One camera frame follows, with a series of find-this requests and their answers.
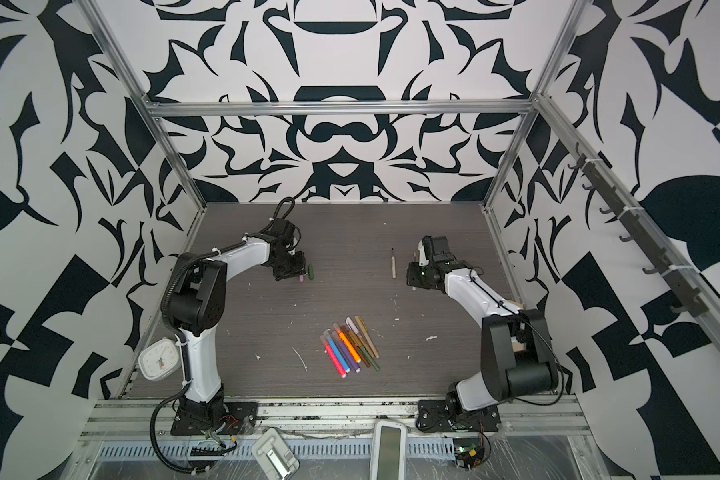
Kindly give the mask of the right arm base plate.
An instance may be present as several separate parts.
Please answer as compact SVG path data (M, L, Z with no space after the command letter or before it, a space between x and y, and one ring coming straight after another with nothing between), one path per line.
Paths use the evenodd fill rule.
M494 433L501 417L496 406L456 413L446 400L420 400L415 428L423 433L477 432Z

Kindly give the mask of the brown pen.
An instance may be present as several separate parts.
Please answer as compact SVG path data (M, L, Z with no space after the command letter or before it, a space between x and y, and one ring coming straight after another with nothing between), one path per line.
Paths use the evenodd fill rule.
M360 329L360 331L362 332L362 335L364 336L365 341L366 341L368 347L370 348L372 355L376 359L378 359L380 357L378 349L370 336L369 330L367 329L364 320L360 316L356 316L355 322L356 322L358 328Z

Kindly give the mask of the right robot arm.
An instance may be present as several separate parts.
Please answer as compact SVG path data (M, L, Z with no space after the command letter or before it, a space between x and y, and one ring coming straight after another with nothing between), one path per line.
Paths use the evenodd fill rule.
M456 382L448 393L456 413L482 410L558 387L561 366L543 314L499 295L480 278L476 267L450 251L445 237L425 236L419 241L416 259L406 270L406 283L412 288L441 292L480 327L479 372Z

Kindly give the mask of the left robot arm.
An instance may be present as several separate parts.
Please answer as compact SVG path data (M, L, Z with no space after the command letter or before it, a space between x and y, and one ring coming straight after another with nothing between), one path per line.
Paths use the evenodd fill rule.
M242 241L204 254L179 256L160 303L166 328L178 341L182 362L180 399L210 406L222 399L217 368L216 327L226 305L227 282L254 267L268 267L275 280L306 273L298 249L300 229L287 219L271 219L261 231Z

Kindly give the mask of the pink pen body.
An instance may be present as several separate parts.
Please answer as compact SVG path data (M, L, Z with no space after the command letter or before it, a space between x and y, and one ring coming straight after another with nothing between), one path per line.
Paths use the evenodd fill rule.
M406 270L406 281L407 284L413 289L417 289L418 285L418 272L419 272L419 263L418 263L418 254L414 253L411 262L408 264L407 270Z

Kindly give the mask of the green pen beige body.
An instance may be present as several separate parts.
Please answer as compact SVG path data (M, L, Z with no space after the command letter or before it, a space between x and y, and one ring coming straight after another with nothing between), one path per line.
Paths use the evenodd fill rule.
M396 266L396 255L395 249L392 248L390 252L390 266L391 266L391 277L392 279L397 278L397 266Z

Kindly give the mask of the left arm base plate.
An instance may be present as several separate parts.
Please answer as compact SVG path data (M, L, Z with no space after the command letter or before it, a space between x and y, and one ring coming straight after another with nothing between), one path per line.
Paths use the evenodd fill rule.
M201 404L181 401L170 433L173 436L193 436L212 430L222 435L239 434L255 425L258 407L256 402Z

